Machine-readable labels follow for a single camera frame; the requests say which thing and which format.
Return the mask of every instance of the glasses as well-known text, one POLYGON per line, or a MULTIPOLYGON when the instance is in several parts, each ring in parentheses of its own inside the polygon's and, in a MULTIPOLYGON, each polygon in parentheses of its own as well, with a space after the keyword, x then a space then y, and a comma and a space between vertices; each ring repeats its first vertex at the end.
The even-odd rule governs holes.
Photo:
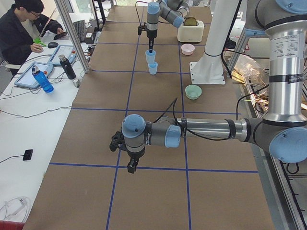
POLYGON ((30 12, 31 14, 33 14, 35 17, 39 17, 40 16, 40 13, 39 14, 35 14, 35 13, 32 13, 30 12))

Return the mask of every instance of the black jacket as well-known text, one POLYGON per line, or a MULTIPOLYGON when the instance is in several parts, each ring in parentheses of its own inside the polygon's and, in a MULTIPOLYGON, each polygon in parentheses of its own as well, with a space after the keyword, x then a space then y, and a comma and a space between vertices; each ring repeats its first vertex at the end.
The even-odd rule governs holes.
MULTIPOLYGON (((8 12, 0 18, 0 51, 4 60, 10 64, 21 65, 32 52, 30 45, 33 44, 33 39, 15 15, 15 8, 16 6, 13 4, 8 12)), ((41 14, 34 21, 39 33, 43 30, 48 19, 41 14)), ((56 34, 58 28, 62 28, 62 26, 57 21, 51 20, 46 30, 56 34)))

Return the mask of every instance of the red object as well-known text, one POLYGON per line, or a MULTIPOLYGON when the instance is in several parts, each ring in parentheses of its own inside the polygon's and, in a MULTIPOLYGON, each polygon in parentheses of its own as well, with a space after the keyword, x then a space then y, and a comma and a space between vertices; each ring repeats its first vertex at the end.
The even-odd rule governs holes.
POLYGON ((22 230, 24 223, 0 220, 0 230, 22 230))

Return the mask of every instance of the white shirt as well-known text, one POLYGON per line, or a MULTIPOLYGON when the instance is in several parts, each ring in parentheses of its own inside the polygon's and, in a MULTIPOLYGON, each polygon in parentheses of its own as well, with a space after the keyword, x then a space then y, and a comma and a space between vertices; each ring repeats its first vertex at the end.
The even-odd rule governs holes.
POLYGON ((31 38, 36 39, 39 36, 39 31, 37 30, 37 27, 33 23, 33 21, 30 21, 29 19, 25 20, 24 22, 20 22, 21 25, 25 28, 25 30, 29 33, 31 38))

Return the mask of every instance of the green bowl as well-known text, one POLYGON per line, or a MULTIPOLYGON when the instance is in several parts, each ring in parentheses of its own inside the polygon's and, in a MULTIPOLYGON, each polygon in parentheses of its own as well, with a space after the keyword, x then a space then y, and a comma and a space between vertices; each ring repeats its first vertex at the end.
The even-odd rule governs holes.
POLYGON ((197 85, 188 85, 185 89, 187 98, 196 100, 201 95, 201 87, 197 85))

